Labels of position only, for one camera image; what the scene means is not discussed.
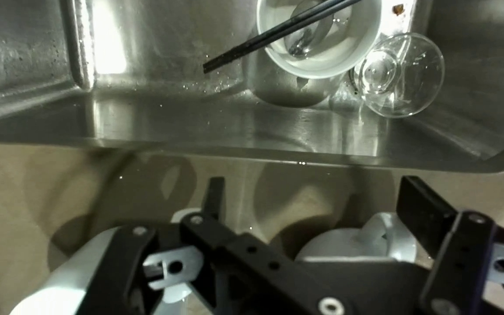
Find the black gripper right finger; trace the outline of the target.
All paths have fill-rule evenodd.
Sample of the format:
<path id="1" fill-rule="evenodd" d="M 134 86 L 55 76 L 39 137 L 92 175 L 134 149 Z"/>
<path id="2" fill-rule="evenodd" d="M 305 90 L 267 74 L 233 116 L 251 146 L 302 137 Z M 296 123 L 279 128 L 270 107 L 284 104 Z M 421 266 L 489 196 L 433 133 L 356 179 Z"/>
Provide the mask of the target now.
<path id="1" fill-rule="evenodd" d="M 415 175 L 401 179 L 396 212 L 431 258 L 440 252 L 457 217 L 457 210 Z"/>

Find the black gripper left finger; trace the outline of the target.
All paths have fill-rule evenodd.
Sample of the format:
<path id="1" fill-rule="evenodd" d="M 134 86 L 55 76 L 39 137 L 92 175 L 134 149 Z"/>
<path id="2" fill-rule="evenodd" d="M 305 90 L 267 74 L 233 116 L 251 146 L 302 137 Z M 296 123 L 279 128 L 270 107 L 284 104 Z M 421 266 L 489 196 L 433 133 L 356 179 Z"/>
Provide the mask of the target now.
<path id="1" fill-rule="evenodd" d="M 204 198 L 204 212 L 214 219 L 219 219 L 225 210 L 225 188 L 226 179 L 225 177 L 212 177 L 209 181 L 205 198 Z"/>

